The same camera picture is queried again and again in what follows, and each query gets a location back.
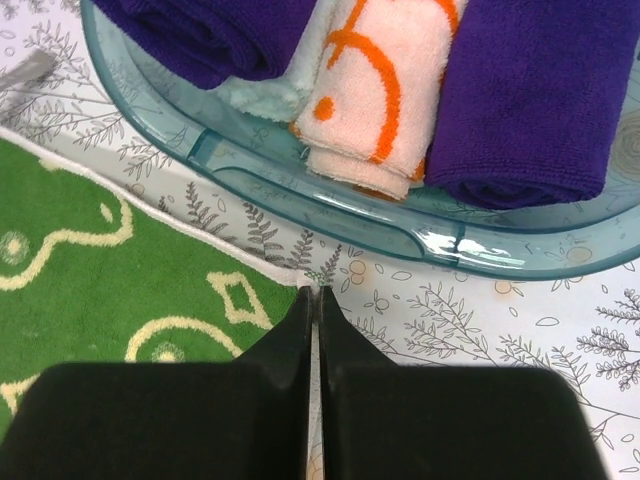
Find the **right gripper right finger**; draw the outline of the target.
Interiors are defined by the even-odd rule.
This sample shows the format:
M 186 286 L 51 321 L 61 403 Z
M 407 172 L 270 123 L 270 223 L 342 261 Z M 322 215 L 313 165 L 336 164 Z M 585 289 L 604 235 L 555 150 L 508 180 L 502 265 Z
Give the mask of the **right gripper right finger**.
M 318 296 L 329 479 L 603 479 L 574 393 L 530 367 L 402 366 Z

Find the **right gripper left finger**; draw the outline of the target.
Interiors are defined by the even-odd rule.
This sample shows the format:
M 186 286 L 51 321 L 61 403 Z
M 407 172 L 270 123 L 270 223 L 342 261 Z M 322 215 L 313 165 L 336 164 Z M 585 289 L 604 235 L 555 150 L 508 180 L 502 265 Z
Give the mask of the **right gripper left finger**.
M 312 293 L 225 363 L 65 363 L 24 395 L 5 479 L 301 479 Z

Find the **green patterned towel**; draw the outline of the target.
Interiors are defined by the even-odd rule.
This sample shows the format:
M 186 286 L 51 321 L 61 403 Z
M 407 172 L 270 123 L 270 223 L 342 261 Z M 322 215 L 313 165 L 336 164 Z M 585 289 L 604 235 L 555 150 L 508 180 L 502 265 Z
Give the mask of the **green patterned towel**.
M 1 422 L 63 362 L 229 361 L 308 279 L 1 144 Z

